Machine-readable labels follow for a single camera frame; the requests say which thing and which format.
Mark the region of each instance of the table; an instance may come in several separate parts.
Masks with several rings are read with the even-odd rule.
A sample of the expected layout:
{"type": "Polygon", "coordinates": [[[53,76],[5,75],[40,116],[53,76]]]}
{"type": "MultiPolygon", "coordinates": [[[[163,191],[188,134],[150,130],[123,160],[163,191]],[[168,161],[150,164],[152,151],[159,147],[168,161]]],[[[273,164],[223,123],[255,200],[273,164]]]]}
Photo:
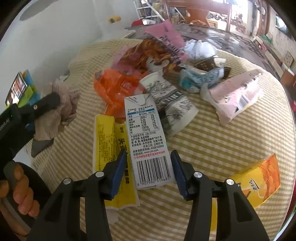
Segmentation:
{"type": "Polygon", "coordinates": [[[209,23],[210,27],[218,28],[217,21],[207,19],[207,22],[209,23]]]}
{"type": "MultiPolygon", "coordinates": [[[[111,66],[112,57],[124,46],[134,46],[141,40],[122,39],[96,43],[81,49],[70,63],[67,81],[77,83],[81,98],[77,118],[54,140],[54,144],[32,161],[42,179],[54,191],[65,178],[79,180],[92,174],[94,117],[104,112],[104,102],[93,87],[94,72],[111,66]]],[[[217,55],[226,58],[231,75],[260,68],[225,51],[217,55]]],[[[167,139],[169,151],[177,149],[183,161],[214,180],[223,181],[258,159],[276,153],[281,188],[256,209],[270,239],[279,231],[293,191],[295,179],[295,128],[289,104],[281,84],[261,69],[259,84],[264,97],[239,114],[230,124],[221,126],[215,109],[201,100],[199,94],[188,98],[199,113],[181,132],[167,139]]],[[[178,75],[165,76],[177,85],[178,75]]],[[[30,153],[31,142],[27,145],[30,153]]],[[[111,224],[113,240],[176,240],[186,232],[192,202],[179,194],[176,183],[138,191],[139,208],[118,211],[119,221],[111,224]]],[[[81,228],[85,230],[84,201],[81,201],[81,228]]],[[[210,234],[215,239],[215,232],[210,234]]]]}
{"type": "MultiPolygon", "coordinates": [[[[220,50],[224,50],[251,61],[278,78],[267,58],[250,39],[217,28],[191,24],[188,25],[184,23],[175,24],[174,27],[185,41],[196,39],[203,42],[209,42],[220,50]]],[[[136,31],[131,38],[143,39],[145,26],[137,26],[130,29],[136,31]]]]}

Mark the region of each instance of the cardboard box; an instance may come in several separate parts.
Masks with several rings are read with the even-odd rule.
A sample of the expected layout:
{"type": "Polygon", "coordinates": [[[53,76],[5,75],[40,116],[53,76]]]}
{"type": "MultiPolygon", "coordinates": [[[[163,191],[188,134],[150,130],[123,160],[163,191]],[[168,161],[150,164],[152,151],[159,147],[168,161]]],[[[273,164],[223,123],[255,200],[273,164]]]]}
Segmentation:
{"type": "MultiPolygon", "coordinates": [[[[253,208],[264,203],[280,187],[280,172],[276,155],[260,160],[230,177],[240,185],[253,208]]],[[[212,199],[211,231],[217,228],[217,200],[212,199]]]]}
{"type": "Polygon", "coordinates": [[[173,166],[153,97],[150,94],[126,97],[124,105],[137,189],[174,181],[173,166]]]}

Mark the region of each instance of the barcode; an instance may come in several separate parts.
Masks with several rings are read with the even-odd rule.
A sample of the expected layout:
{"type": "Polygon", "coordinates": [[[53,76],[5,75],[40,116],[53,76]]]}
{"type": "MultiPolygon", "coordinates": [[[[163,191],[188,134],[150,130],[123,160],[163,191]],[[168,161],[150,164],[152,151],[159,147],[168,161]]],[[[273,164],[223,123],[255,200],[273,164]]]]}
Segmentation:
{"type": "Polygon", "coordinates": [[[243,109],[247,104],[249,103],[249,100],[242,95],[239,102],[238,102],[238,108],[241,110],[243,109]]]}
{"type": "Polygon", "coordinates": [[[166,156],[137,161],[137,168],[142,185],[170,179],[166,156]]]}

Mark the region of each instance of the orange snack box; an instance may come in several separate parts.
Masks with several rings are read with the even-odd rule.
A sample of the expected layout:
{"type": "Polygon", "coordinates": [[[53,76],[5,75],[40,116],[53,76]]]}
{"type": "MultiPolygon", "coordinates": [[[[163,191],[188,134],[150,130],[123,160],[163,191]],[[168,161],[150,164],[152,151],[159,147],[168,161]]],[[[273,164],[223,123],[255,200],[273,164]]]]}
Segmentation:
{"type": "MultiPolygon", "coordinates": [[[[240,185],[253,208],[264,203],[280,187],[280,172],[276,155],[260,160],[230,177],[240,185]]],[[[211,231],[217,228],[217,200],[212,199],[211,231]]]]}

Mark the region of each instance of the orange packaging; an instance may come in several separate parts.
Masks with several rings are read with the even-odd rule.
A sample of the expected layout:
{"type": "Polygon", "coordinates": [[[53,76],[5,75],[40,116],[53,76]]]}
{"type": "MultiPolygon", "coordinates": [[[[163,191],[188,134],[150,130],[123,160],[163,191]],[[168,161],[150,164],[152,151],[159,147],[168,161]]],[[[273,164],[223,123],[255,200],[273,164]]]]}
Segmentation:
{"type": "MultiPolygon", "coordinates": [[[[280,172],[276,155],[260,160],[230,177],[240,185],[253,208],[264,203],[280,187],[280,172]]],[[[212,199],[211,231],[217,228],[217,200],[212,199]]]]}
{"type": "Polygon", "coordinates": [[[144,39],[135,47],[124,48],[123,51],[126,52],[113,63],[111,68],[129,73],[139,80],[160,69],[163,73],[167,73],[176,67],[176,63],[172,55],[160,44],[161,42],[156,39],[144,39]]]}
{"type": "Polygon", "coordinates": [[[113,69],[107,69],[101,75],[95,74],[94,89],[107,104],[105,115],[114,117],[125,117],[125,97],[144,91],[137,78],[113,69]]]}

